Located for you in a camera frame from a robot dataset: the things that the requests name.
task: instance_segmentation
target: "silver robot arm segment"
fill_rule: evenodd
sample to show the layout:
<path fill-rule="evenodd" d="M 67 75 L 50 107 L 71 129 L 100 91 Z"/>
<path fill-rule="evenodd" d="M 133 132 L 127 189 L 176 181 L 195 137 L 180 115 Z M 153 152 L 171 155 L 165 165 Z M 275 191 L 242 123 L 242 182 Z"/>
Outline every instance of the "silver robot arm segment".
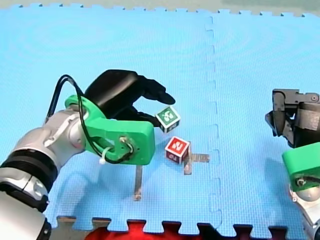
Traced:
<path fill-rule="evenodd" d="M 48 194 L 61 168 L 85 150 L 78 109 L 71 105 L 29 131 L 0 166 L 0 239 L 49 239 Z"/>

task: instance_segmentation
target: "green mount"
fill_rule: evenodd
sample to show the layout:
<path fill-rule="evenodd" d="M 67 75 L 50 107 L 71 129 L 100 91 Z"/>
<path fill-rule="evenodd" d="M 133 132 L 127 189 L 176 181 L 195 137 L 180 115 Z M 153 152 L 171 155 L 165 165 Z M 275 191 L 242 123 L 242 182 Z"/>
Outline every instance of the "green mount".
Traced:
<path fill-rule="evenodd" d="M 65 107 L 78 105 L 78 97 L 70 96 L 65 101 Z M 118 121 L 107 119 L 102 111 L 91 101 L 82 97 L 82 104 L 86 110 L 87 117 L 84 123 L 89 135 L 97 142 L 93 144 L 102 151 L 111 147 L 105 156 L 116 161 L 130 151 L 126 144 L 120 141 L 120 137 L 126 137 L 133 146 L 133 155 L 122 164 L 148 165 L 155 153 L 154 126 L 147 121 Z M 87 139 L 85 139 L 85 150 L 96 154 Z"/>
<path fill-rule="evenodd" d="M 304 176 L 320 178 L 320 142 L 286 151 L 282 154 L 282 159 L 294 192 L 319 185 L 307 182 L 303 186 L 297 186 L 296 179 Z"/>

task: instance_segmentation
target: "interlocking foam tile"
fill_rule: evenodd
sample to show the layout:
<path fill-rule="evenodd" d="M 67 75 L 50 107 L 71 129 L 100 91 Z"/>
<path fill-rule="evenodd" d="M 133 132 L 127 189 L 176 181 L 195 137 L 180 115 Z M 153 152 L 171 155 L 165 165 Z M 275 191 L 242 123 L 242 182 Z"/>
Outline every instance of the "interlocking foam tile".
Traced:
<path fill-rule="evenodd" d="M 69 74 L 85 90 L 107 69 L 134 70 L 166 86 L 176 99 L 181 124 L 171 134 L 155 129 L 156 153 L 143 168 L 142 200 L 133 201 L 136 168 L 99 165 L 91 153 L 73 157 L 50 192 L 45 214 L 53 227 L 57 216 L 76 217 L 74 228 L 92 229 L 92 218 L 108 218 L 111 231 L 127 231 L 127 220 L 146 220 L 146 232 L 163 232 L 162 222 L 181 222 L 181 234 L 198 234 L 197 223 L 221 224 L 219 184 L 210 163 L 194 163 L 192 175 L 165 159 L 172 135 L 192 140 L 195 153 L 209 153 L 215 117 L 210 113 L 215 83 L 212 18 L 186 9 L 166 11 L 143 7 L 124 10 L 59 3 L 1 11 L 0 82 L 3 103 L 0 159 L 17 140 L 44 121 L 58 78 Z M 66 84 L 63 100 L 75 93 Z M 156 114 L 164 105 L 140 99 L 140 111 Z"/>
<path fill-rule="evenodd" d="M 224 236 L 234 224 L 252 225 L 252 237 L 270 238 L 267 226 L 287 226 L 288 239 L 303 239 L 298 208 L 288 197 L 281 154 L 284 138 L 264 121 L 274 88 L 320 92 L 320 20 L 315 16 L 213 14 L 214 61 Z"/>
<path fill-rule="evenodd" d="M 234 236 L 233 225 L 247 224 L 256 238 L 271 237 L 269 226 L 288 227 L 288 239 L 305 238 L 287 194 L 281 154 L 288 147 L 264 116 L 273 88 L 320 92 L 318 17 L 40 5 L 0 10 L 0 159 L 41 126 L 63 74 L 84 90 L 106 69 L 135 70 L 167 87 L 182 118 L 168 135 L 155 130 L 141 201 L 133 201 L 134 166 L 99 165 L 91 153 L 73 157 L 49 196 L 45 214 L 53 227 L 57 216 L 73 216 L 81 230 L 92 229 L 94 217 L 111 219 L 111 231 L 146 220 L 144 231 L 152 233 L 171 221 L 181 222 L 181 234 L 197 234 L 197 223 L 208 223 Z M 66 86 L 59 109 L 71 94 Z M 150 114 L 163 108 L 146 99 L 135 106 Z M 191 140 L 194 153 L 210 154 L 210 163 L 195 162 L 192 175 L 183 175 L 182 166 L 164 158 L 173 135 Z"/>

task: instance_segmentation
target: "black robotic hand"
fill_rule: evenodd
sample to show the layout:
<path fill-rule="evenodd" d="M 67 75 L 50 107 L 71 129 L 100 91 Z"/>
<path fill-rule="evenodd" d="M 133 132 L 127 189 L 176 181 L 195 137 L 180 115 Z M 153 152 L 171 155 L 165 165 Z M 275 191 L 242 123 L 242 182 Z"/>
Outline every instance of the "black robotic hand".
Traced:
<path fill-rule="evenodd" d="M 147 79 L 129 70 L 107 70 L 86 89 L 84 97 L 95 103 L 107 119 L 147 121 L 154 127 L 160 122 L 154 116 L 133 107 L 140 97 L 173 105 L 175 99 L 166 88 L 153 79 Z"/>

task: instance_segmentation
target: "puzzle edge of mat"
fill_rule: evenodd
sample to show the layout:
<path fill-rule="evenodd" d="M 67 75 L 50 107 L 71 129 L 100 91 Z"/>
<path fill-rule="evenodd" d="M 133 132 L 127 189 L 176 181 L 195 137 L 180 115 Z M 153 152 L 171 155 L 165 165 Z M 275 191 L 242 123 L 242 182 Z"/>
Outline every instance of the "puzzle edge of mat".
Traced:
<path fill-rule="evenodd" d="M 12 4 L 8 8 L 2 8 L 2 9 L 16 9 L 16 8 L 48 8 L 48 7 L 58 7 L 58 8 L 93 8 L 93 9 L 102 9 L 102 10 L 119 10 L 119 11 L 141 11 L 141 12 L 178 12 L 178 13 L 198 13 L 198 14 L 207 14 L 207 15 L 212 15 L 212 14 L 231 14 L 231 15 L 251 15 L 251 16 L 264 16 L 264 17 L 293 17 L 293 18 L 320 18 L 320 15 L 318 16 L 317 14 L 313 13 L 307 13 L 303 12 L 298 15 L 298 13 L 295 12 L 281 12 L 280 14 L 273 14 L 272 11 L 260 11 L 259 13 L 255 14 L 250 10 L 242 10 L 239 9 L 238 11 L 231 11 L 230 9 L 227 8 L 222 8 L 222 9 L 217 9 L 216 12 L 212 12 L 203 8 L 198 8 L 195 11 L 189 11 L 188 8 L 176 8 L 175 10 L 168 10 L 165 7 L 155 7 L 152 9 L 147 9 L 146 7 L 143 6 L 137 6 L 133 7 L 132 9 L 126 8 L 124 6 L 119 6 L 119 5 L 114 5 L 113 7 L 104 7 L 100 4 L 91 4 L 89 6 L 85 6 L 84 4 L 81 3 L 70 3 L 70 4 L 63 4 L 63 3 L 50 3 L 49 5 L 44 5 L 42 3 L 31 3 L 29 5 L 25 4 Z"/>

